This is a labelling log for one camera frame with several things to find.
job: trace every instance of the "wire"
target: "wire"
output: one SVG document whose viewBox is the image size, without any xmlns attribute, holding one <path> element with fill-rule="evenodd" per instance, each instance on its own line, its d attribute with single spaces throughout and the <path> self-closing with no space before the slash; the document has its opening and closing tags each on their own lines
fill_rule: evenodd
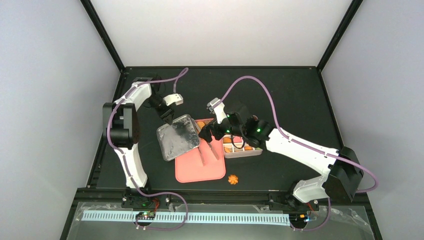
<svg viewBox="0 0 424 240">
<path fill-rule="evenodd" d="M 238 82 L 240 82 L 241 80 L 245 80 L 245 79 L 251 79 L 251 80 L 254 80 L 255 82 L 257 82 L 257 83 L 258 83 L 258 84 L 259 84 L 259 85 L 263 88 L 263 90 L 265 91 L 266 95 L 268 96 L 269 103 L 271 104 L 272 114 L 273 114 L 273 118 L 274 118 L 274 122 L 275 122 L 275 126 L 276 126 L 277 130 L 279 131 L 279 133 L 280 133 L 280 134 L 281 134 L 284 138 L 289 139 L 289 136 L 283 132 L 283 129 L 280 127 L 280 125 L 279 125 L 279 123 L 278 123 L 278 120 L 277 120 L 277 113 L 276 113 L 276 107 L 275 107 L 275 105 L 274 105 L 274 101 L 273 101 L 273 98 L 271 97 L 270 92 L 268 91 L 268 89 L 267 89 L 267 87 L 264 85 L 264 83 L 262 83 L 259 79 L 257 79 L 257 78 L 256 78 L 256 77 L 254 77 L 254 76 L 242 76 L 242 77 L 239 77 L 237 80 L 235 80 L 235 81 L 231 84 L 231 86 L 228 88 L 228 90 L 226 91 L 226 93 L 224 94 L 224 96 L 221 98 L 221 100 L 220 100 L 219 102 L 217 102 L 215 105 L 213 105 L 213 106 L 212 106 L 212 108 L 213 108 L 213 109 L 215 109 L 216 107 L 218 107 L 218 105 L 219 105 L 220 103 L 222 103 L 222 102 L 224 101 L 224 99 L 228 96 L 228 94 L 229 94 L 229 93 L 230 93 L 230 91 L 234 88 L 234 86 L 235 86 Z M 367 169 L 367 168 L 365 168 L 364 166 L 359 165 L 358 163 L 356 163 L 356 162 L 354 162 L 354 161 L 351 161 L 351 160 L 346 159 L 346 158 L 341 157 L 341 156 L 333 155 L 333 154 L 331 154 L 331 153 L 326 153 L 325 151 L 319 150 L 319 149 L 317 149 L 317 148 L 315 148 L 315 147 L 313 147 L 313 146 L 309 146 L 309 145 L 307 145 L 307 144 L 305 144 L 305 143 L 303 143 L 303 142 L 300 142 L 300 141 L 298 141 L 298 140 L 296 140 L 296 139 L 294 139 L 294 138 L 293 138 L 293 139 L 291 139 L 291 141 L 292 141 L 293 143 L 299 144 L 299 145 L 301 145 L 302 147 L 305 147 L 305 148 L 307 148 L 307 149 L 310 149 L 310 150 L 312 150 L 312 151 L 314 151 L 314 152 L 317 152 L 317 153 L 319 153 L 319 154 L 322 154 L 322 155 L 324 155 L 324 156 L 331 157 L 331 158 L 334 158 L 334 159 L 340 160 L 340 161 L 342 161 L 342 162 L 348 163 L 348 164 L 350 164 L 350 165 L 353 165 L 353 166 L 355 166 L 355 167 L 357 167 L 357 168 L 359 168 L 359 169 L 363 170 L 363 171 L 364 171 L 364 172 L 366 172 L 367 174 L 369 174 L 369 175 L 370 175 L 370 176 L 374 179 L 374 182 L 375 182 L 375 183 L 374 183 L 374 186 L 372 186 L 372 187 L 370 187 L 370 188 L 366 188 L 366 189 L 357 190 L 357 191 L 356 191 L 357 193 L 366 193 L 366 192 L 372 191 L 372 190 L 376 189 L 376 188 L 379 186 L 379 184 L 380 184 L 380 182 L 379 182 L 379 180 L 378 180 L 377 176 L 376 176 L 376 175 L 374 175 L 374 173 L 372 173 L 370 170 L 368 170 L 368 169 Z"/>
<path fill-rule="evenodd" d="M 318 216 L 318 214 L 315 212 L 315 210 L 312 208 L 311 204 L 309 202 L 306 203 L 306 205 L 309 206 L 309 209 L 316 215 Z"/>
<path fill-rule="evenodd" d="M 156 213 L 156 211 L 159 208 L 160 202 L 159 202 L 159 200 L 157 198 L 154 198 L 153 199 L 153 202 L 154 202 L 154 210 L 153 210 L 153 212 Z"/>
<path fill-rule="evenodd" d="M 128 168 L 128 164 L 127 164 L 127 158 L 125 157 L 125 153 L 122 149 L 118 148 L 117 146 L 115 146 L 112 143 L 112 139 L 111 139 L 111 126 L 112 126 L 112 121 L 114 119 L 115 114 L 117 113 L 117 110 L 119 108 L 119 106 L 125 101 L 126 98 L 128 98 L 128 96 L 130 96 L 130 94 L 132 92 L 134 92 L 137 88 L 141 87 L 142 85 L 145 84 L 155 84 L 155 83 L 165 83 L 165 82 L 171 82 L 171 81 L 176 81 L 179 78 L 181 78 L 182 76 L 184 76 L 187 72 L 189 71 L 189 69 L 186 67 L 184 68 L 176 77 L 173 78 L 169 78 L 169 79 L 163 79 L 163 80 L 154 80 L 154 81 L 148 81 L 148 82 L 141 82 L 139 84 L 137 84 L 136 86 L 132 86 L 128 91 L 126 91 L 126 93 L 120 98 L 120 100 L 118 101 L 118 103 L 116 104 L 116 106 L 113 108 L 112 113 L 110 114 L 109 117 L 109 121 L 107 123 L 107 128 L 106 128 L 106 138 L 107 138 L 107 142 L 109 143 L 109 145 L 116 151 L 120 152 L 122 154 L 122 161 L 125 167 L 125 171 L 126 174 L 129 176 L 129 179 L 131 180 L 132 184 L 134 184 L 135 189 L 137 190 L 138 193 L 140 193 L 142 196 L 144 197 L 156 197 L 159 195 L 174 195 L 177 196 L 178 198 L 180 198 L 182 200 L 182 202 L 185 205 L 185 217 L 182 220 L 182 222 L 175 226 L 175 227 L 171 227 L 171 228 L 161 228 L 161 227 L 151 227 L 151 226 L 145 226 L 145 229 L 152 229 L 152 230 L 161 230 L 161 231 L 172 231 L 172 230 L 176 230 L 181 228 L 181 226 L 184 225 L 184 223 L 186 222 L 188 216 L 189 216 L 189 207 L 187 205 L 186 200 L 179 195 L 178 193 L 175 192 L 170 192 L 170 191 L 164 191 L 164 192 L 159 192 L 159 193 L 154 193 L 154 194 L 146 194 L 144 192 L 142 192 L 140 190 L 140 187 L 137 185 L 136 181 L 133 178 L 133 175 L 131 175 L 130 170 Z"/>
<path fill-rule="evenodd" d="M 290 227 L 294 231 L 301 231 L 301 232 L 309 232 L 309 231 L 318 230 L 318 229 L 324 227 L 324 225 L 328 223 L 328 221 L 330 220 L 330 213 L 331 213 L 331 200 L 330 200 L 330 198 L 328 198 L 328 212 L 327 212 L 327 217 L 325 217 L 325 220 L 319 226 L 316 226 L 316 227 L 310 228 L 310 229 L 303 229 L 303 228 L 295 228 L 295 226 L 293 226 L 293 224 L 290 223 Z"/>
</svg>

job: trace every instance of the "black enclosure frame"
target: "black enclosure frame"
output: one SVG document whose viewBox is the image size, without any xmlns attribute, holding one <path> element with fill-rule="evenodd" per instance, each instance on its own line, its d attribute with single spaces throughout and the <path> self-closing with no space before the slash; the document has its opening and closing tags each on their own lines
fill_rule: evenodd
<svg viewBox="0 0 424 240">
<path fill-rule="evenodd" d="M 100 35 L 104 45 L 106 46 L 107 50 L 109 51 L 113 61 L 116 64 L 116 67 L 120 71 L 120 77 L 117 83 L 117 87 L 115 90 L 115 93 L 113 95 L 113 101 L 118 99 L 120 97 L 120 94 L 123 91 L 124 83 L 126 80 L 126 73 L 125 69 L 126 66 L 121 61 L 119 54 L 117 50 L 115 49 L 111 39 L 109 38 L 109 35 L 103 26 L 98 14 L 96 13 L 96 10 L 91 3 L 90 0 L 80 0 L 82 5 L 84 6 L 88 16 L 90 17 L 92 23 L 94 24 L 95 28 L 98 31 L 98 34 Z M 346 29 L 348 28 L 351 20 L 355 16 L 355 13 L 359 9 L 361 3 L 363 0 L 352 0 L 349 8 L 347 9 L 346 13 L 344 14 L 343 19 L 341 20 L 337 30 L 335 31 L 331 41 L 329 42 L 324 54 L 321 57 L 321 60 L 316 65 L 316 73 L 319 77 L 322 89 L 325 94 L 325 100 L 328 106 L 328 109 L 331 113 L 332 122 L 334 124 L 334 127 L 336 129 L 338 142 L 340 143 L 340 146 L 343 146 L 342 138 L 340 135 L 339 127 L 337 126 L 337 122 L 333 113 L 333 109 L 330 103 L 329 96 L 326 91 L 326 86 L 324 84 L 323 77 L 321 75 L 321 72 L 323 71 L 324 67 L 326 66 L 327 62 L 329 61 L 332 53 L 336 49 L 340 39 L 342 38 L 343 34 L 345 33 Z M 72 205 L 70 207 L 70 211 L 68 214 L 68 217 L 66 219 L 61 240 L 67 239 L 72 220 L 74 218 L 74 214 L 76 212 L 78 203 L 80 202 L 116 202 L 119 203 L 122 201 L 123 192 L 124 189 L 122 188 L 96 188 L 96 182 L 99 179 L 99 175 L 101 172 L 101 166 L 102 166 L 102 159 L 103 154 L 105 152 L 105 148 L 107 146 L 107 141 L 102 137 L 100 139 L 96 155 L 94 157 L 93 165 L 89 174 L 89 178 L 87 181 L 86 187 L 78 188 L 74 197 L 74 200 L 72 202 Z M 208 191 L 205 192 L 194 192 L 194 191 L 179 191 L 180 194 L 182 194 L 185 198 L 188 198 L 190 202 L 196 203 L 250 203 L 250 204 L 270 204 L 269 200 L 272 198 L 277 198 L 278 193 L 269 193 L 269 192 L 238 192 L 238 193 L 224 193 L 224 192 L 218 192 L 218 191 Z M 171 199 L 175 203 L 178 203 L 177 199 Z M 366 193 L 360 193 L 357 194 L 353 200 L 353 203 L 351 204 L 353 206 L 364 206 L 366 213 L 368 215 L 368 219 L 370 221 L 370 225 L 372 228 L 372 231 L 374 233 L 374 238 L 376 240 L 381 240 L 382 236 L 380 233 L 380 230 L 377 225 L 377 221 L 373 212 L 373 209 L 371 207 L 370 201 L 368 199 L 368 196 Z M 270 205 L 271 208 L 274 208 L 278 210 L 278 206 L 272 206 L 272 203 Z M 286 208 L 279 208 L 280 210 L 283 210 L 285 212 L 290 212 Z"/>
</svg>

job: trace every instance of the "egg tray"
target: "egg tray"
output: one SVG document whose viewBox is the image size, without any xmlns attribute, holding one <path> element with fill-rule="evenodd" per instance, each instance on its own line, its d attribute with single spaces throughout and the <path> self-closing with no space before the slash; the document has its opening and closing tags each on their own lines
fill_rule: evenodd
<svg viewBox="0 0 424 240">
<path fill-rule="evenodd" d="M 257 156 L 260 155 L 263 151 L 261 148 L 249 146 L 247 143 L 245 143 L 244 147 L 241 148 L 243 146 L 243 140 L 238 136 L 233 137 L 233 142 L 236 147 L 234 147 L 234 145 L 231 143 L 231 135 L 225 135 L 222 138 L 222 142 L 224 157 L 226 159 Z"/>
</svg>

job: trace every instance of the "black table surface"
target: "black table surface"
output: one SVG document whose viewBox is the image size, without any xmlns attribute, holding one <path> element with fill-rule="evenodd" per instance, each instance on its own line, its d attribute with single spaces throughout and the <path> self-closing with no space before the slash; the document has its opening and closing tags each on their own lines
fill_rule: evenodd
<svg viewBox="0 0 424 240">
<path fill-rule="evenodd" d="M 127 91 L 132 80 L 143 73 L 158 73 L 163 79 L 178 75 L 182 67 L 144 68 L 127 67 Z M 194 67 L 177 84 L 177 92 L 184 98 L 174 107 L 175 117 L 184 114 L 194 119 L 213 118 L 206 104 L 221 98 L 237 78 L 245 75 L 259 78 L 268 88 L 275 103 L 279 125 L 291 134 L 313 143 L 340 149 L 337 129 L 326 93 L 315 67 Z M 172 93 L 173 84 L 165 84 L 164 96 Z M 239 82 L 224 103 L 238 100 L 250 113 L 274 125 L 271 105 L 263 89 L 253 80 Z M 142 166 L 153 190 L 199 191 L 287 191 L 294 181 L 317 177 L 311 168 L 284 155 L 264 151 L 261 155 L 225 160 L 226 176 L 222 179 L 180 183 L 175 178 L 175 161 L 165 161 L 156 135 L 163 125 L 153 109 L 141 107 L 138 112 L 141 126 L 138 144 Z M 238 176 L 236 185 L 228 183 L 228 176 Z M 125 188 L 125 175 L 118 156 L 106 146 L 102 155 L 97 188 Z"/>
</svg>

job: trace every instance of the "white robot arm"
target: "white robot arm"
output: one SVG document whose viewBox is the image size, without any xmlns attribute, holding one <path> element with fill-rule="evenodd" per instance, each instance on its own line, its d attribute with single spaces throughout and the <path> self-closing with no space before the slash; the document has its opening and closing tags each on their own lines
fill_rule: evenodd
<svg viewBox="0 0 424 240">
<path fill-rule="evenodd" d="M 216 119 L 203 127 L 199 137 L 210 142 L 212 136 L 219 140 L 230 133 L 242 137 L 252 147 L 285 155 L 315 170 L 320 176 L 300 180 L 292 189 L 291 194 L 301 203 L 328 197 L 340 202 L 352 201 L 364 173 L 352 165 L 325 156 L 326 154 L 341 156 L 342 153 L 346 153 L 342 156 L 358 162 L 350 148 L 343 147 L 339 151 L 320 146 L 281 129 L 286 135 L 284 137 L 278 129 L 266 121 L 258 120 L 256 116 L 250 116 L 247 122 L 244 122 L 237 112 L 224 112 L 225 105 L 219 103 L 220 101 L 215 98 L 207 104 L 209 111 L 216 115 Z M 305 146 L 318 149 L 324 154 Z"/>
<path fill-rule="evenodd" d="M 125 172 L 126 186 L 135 189 L 134 183 L 131 181 L 128 172 L 132 174 L 132 179 L 137 186 L 143 188 L 147 182 L 147 175 L 143 169 L 140 160 L 138 141 L 139 141 L 139 123 L 137 121 L 137 110 L 144 101 L 149 100 L 150 105 L 156 109 L 159 116 L 165 122 L 171 124 L 174 112 L 168 106 L 175 103 L 180 105 L 183 103 L 183 97 L 180 94 L 174 93 L 161 98 L 152 91 L 151 84 L 140 84 L 141 81 L 134 82 L 131 89 L 134 90 L 127 96 L 122 96 L 114 103 L 106 103 L 103 106 L 103 124 L 107 126 L 107 116 L 110 116 L 113 107 L 123 100 L 120 105 L 120 110 L 114 117 L 112 128 L 110 129 L 111 139 L 113 144 L 119 149 L 114 151 L 119 157 L 122 168 Z"/>
</svg>

